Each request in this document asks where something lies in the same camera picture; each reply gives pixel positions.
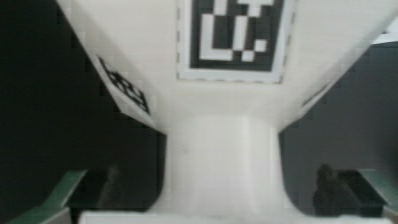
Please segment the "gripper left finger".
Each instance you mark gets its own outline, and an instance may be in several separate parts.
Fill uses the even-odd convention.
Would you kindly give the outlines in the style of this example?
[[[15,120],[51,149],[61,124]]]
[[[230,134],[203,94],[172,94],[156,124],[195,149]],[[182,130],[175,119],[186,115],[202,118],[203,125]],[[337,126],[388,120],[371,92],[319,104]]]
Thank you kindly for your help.
[[[70,170],[42,203],[4,224],[77,224],[84,211],[124,209],[118,167]]]

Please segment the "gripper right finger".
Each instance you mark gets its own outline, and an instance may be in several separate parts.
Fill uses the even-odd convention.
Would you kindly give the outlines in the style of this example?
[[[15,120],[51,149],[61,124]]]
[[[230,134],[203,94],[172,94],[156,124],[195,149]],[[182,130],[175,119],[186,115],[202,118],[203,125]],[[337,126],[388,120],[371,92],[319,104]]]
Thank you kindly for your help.
[[[323,164],[312,207],[317,217],[385,218],[398,224],[398,185],[374,169],[333,169]]]

